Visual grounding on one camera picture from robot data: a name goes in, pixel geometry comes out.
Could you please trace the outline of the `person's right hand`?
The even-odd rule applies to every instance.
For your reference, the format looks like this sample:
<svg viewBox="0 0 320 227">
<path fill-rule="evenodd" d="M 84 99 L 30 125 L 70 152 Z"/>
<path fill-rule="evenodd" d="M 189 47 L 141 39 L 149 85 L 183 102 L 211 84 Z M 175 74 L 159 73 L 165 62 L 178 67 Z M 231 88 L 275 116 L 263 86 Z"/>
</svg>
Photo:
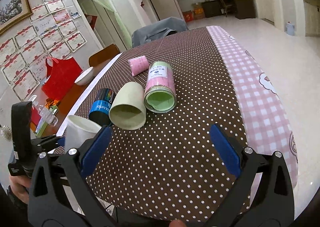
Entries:
<svg viewBox="0 0 320 227">
<path fill-rule="evenodd" d="M 176 219 L 170 222 L 169 227 L 187 227 L 187 226 L 183 221 Z"/>
</svg>

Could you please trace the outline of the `person's left hand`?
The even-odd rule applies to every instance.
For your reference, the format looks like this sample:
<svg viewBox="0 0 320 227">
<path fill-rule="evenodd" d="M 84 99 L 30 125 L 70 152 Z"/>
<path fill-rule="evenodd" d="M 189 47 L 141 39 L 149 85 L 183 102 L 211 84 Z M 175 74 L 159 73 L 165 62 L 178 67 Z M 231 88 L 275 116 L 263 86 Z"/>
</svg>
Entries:
<svg viewBox="0 0 320 227">
<path fill-rule="evenodd" d="M 29 193 L 27 189 L 31 186 L 31 179 L 27 176 L 11 176 L 9 182 L 13 194 L 25 204 L 29 204 Z"/>
</svg>

